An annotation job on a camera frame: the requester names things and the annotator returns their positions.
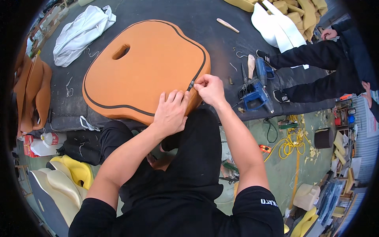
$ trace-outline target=yellow power cord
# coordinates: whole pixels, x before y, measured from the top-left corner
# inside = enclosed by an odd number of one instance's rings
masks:
[[[271,156],[271,154],[273,153],[274,149],[282,142],[284,141],[284,143],[282,143],[280,146],[279,146],[279,150],[278,150],[278,154],[279,154],[279,157],[281,159],[286,159],[292,152],[293,150],[296,148],[296,150],[298,151],[298,153],[300,155],[303,155],[305,153],[305,143],[303,142],[303,139],[305,137],[305,139],[307,140],[307,142],[309,143],[309,145],[311,146],[311,143],[309,142],[309,139],[307,138],[307,136],[303,133],[303,129],[301,127],[301,122],[298,120],[298,116],[297,115],[289,115],[288,116],[288,120],[291,121],[291,122],[295,122],[297,121],[297,123],[299,124],[299,131],[296,133],[296,143],[294,144],[292,142],[292,139],[291,139],[291,135],[290,134],[292,131],[295,130],[295,128],[289,128],[287,129],[287,137],[285,138],[282,138],[280,141],[278,141],[276,143],[276,145],[273,147],[273,149],[271,150],[270,154],[268,155],[268,157],[265,159],[265,162],[268,160],[268,158]],[[282,152],[283,154],[285,155],[285,157],[282,157],[282,155],[280,154],[280,151],[281,149],[283,148]]]

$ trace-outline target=black bag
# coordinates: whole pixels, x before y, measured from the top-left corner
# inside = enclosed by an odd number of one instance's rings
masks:
[[[67,140],[58,149],[58,154],[90,165],[101,165],[105,159],[101,155],[100,134],[89,130],[68,131]]]

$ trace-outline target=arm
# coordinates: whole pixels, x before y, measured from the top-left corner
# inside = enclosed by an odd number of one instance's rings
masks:
[[[353,26],[352,20],[347,19],[344,21],[341,21],[340,23],[332,25],[332,29],[336,30],[339,34],[342,31],[348,30]]]
[[[341,32],[350,29],[352,26],[353,25],[351,19],[344,20],[338,24],[332,25],[331,29],[325,29],[323,31],[323,33],[321,34],[321,39],[323,39],[324,41],[333,39],[337,37],[337,35],[341,35]]]
[[[262,152],[253,135],[226,101],[220,78],[205,74],[196,81],[194,88],[207,104],[215,108],[224,127],[230,152],[240,171],[237,193],[251,186],[269,189]]]
[[[371,98],[371,89],[370,83],[362,81],[363,88],[366,90],[366,94],[362,94],[364,98],[367,100],[368,107],[373,113],[376,121],[379,120],[379,105]]]
[[[166,136],[184,129],[189,93],[175,90],[169,94],[167,101],[165,97],[166,94],[162,93],[154,122],[118,147],[101,165],[86,198],[99,199],[116,210],[121,185],[133,176],[142,159]]]

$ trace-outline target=black t-shirt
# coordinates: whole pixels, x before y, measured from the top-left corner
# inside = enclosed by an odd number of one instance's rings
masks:
[[[193,192],[163,193],[145,198],[116,218],[107,203],[87,198],[75,216],[69,236],[283,236],[282,215],[272,193],[260,186],[242,190],[233,215]]]

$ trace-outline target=white plastic bottle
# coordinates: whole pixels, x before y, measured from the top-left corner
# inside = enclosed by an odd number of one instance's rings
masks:
[[[46,155],[56,155],[56,150],[59,149],[61,146],[63,146],[63,144],[46,145],[45,143],[43,143],[42,140],[34,139],[30,145],[30,149],[36,155],[46,156]]]
[[[46,147],[49,147],[51,145],[63,144],[67,140],[67,135],[55,132],[43,133],[41,134],[41,140]]]

